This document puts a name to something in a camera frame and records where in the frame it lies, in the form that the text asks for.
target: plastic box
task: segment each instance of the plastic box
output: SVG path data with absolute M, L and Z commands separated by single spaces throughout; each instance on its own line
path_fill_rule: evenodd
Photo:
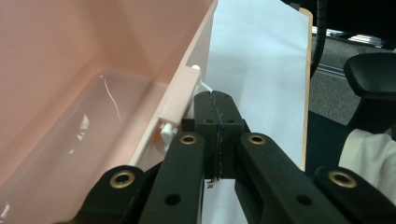
M 205 77 L 216 0 L 0 3 L 0 223 L 72 218 L 112 167 L 163 159 Z

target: pink container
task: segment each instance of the pink container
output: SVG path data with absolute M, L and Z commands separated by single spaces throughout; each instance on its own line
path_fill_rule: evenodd
M 0 223 L 68 220 L 105 171 L 163 159 L 161 128 L 177 131 L 205 78 L 216 5 L 0 3 Z

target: white surface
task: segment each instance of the white surface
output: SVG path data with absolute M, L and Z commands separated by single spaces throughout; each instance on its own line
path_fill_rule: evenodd
M 279 0 L 220 0 L 206 83 L 230 94 L 251 131 L 300 166 L 308 18 Z M 206 189 L 202 223 L 247 223 L 232 180 Z

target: black chair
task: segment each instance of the black chair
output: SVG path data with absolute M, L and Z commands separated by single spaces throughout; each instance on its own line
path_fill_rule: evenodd
M 360 54 L 348 59 L 344 73 L 361 101 L 348 127 L 384 133 L 396 124 L 396 53 Z

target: white cloth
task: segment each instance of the white cloth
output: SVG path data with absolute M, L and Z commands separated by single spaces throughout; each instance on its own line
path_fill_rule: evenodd
M 354 130 L 338 165 L 363 177 L 396 204 L 396 142 L 389 135 Z

